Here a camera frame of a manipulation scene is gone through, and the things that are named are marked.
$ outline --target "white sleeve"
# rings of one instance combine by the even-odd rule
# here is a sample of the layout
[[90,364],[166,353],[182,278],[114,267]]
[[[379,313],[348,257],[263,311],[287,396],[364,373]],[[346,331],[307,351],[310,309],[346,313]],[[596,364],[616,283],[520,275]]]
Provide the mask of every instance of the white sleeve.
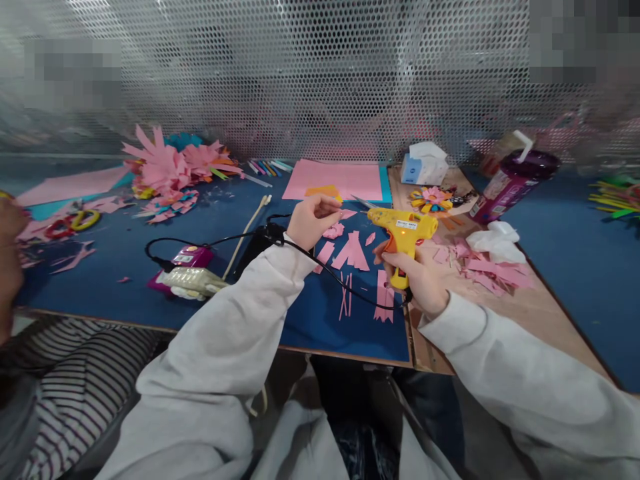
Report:
[[584,364],[455,293],[419,330],[494,418],[535,440],[539,469],[640,472],[640,402]]
[[202,306],[138,378],[141,400],[98,478],[240,478],[253,448],[247,402],[314,266],[289,245],[272,246]]

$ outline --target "perforated metal panel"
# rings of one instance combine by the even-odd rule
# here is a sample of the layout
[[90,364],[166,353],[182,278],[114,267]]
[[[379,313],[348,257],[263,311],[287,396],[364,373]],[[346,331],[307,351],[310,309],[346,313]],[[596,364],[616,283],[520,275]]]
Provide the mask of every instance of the perforated metal panel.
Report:
[[[25,42],[82,37],[121,40],[120,106],[25,109]],[[456,164],[517,127],[585,164],[640,151],[631,79],[529,82],[527,0],[3,0],[0,77],[11,152],[115,154],[136,123],[239,157],[378,161],[432,139]]]

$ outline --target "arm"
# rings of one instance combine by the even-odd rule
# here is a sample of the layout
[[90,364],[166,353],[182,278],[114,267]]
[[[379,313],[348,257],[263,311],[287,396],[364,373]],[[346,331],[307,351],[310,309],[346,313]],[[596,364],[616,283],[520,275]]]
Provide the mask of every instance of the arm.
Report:
[[[314,201],[296,206],[288,230],[305,249],[340,216],[318,219],[312,209],[304,214],[313,225],[301,221],[300,210]],[[270,247],[206,303],[140,375],[142,398],[99,478],[242,476],[253,448],[247,404],[267,378],[287,309],[314,266],[291,246]]]
[[11,304],[22,286],[23,279],[17,248],[14,245],[0,247],[0,345],[11,338]]
[[514,430],[543,477],[638,474],[636,399],[512,320],[446,292],[430,259],[383,256],[409,276],[414,304],[424,312],[420,332],[482,406]]
[[24,282],[15,238],[29,222],[22,208],[0,198],[0,345],[11,338],[12,302]]

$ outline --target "red scissors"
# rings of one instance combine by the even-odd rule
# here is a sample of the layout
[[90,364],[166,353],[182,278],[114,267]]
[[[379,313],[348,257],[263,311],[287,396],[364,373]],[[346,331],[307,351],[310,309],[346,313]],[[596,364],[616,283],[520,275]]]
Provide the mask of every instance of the red scissors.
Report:
[[45,236],[52,240],[70,237],[78,231],[94,226],[98,220],[100,220],[98,210],[84,210],[81,201],[74,202],[72,212],[48,226],[45,230]]

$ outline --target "hot glue gun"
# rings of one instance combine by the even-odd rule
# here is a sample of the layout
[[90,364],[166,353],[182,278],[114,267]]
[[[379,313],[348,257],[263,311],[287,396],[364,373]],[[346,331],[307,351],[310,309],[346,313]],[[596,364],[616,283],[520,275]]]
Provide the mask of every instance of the hot glue gun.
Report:
[[[415,258],[415,243],[418,240],[430,239],[438,230],[437,219],[414,212],[376,207],[370,209],[367,216],[374,225],[386,228],[391,236],[385,251],[406,253],[411,258]],[[407,274],[396,268],[391,278],[391,286],[400,290],[409,288]]]

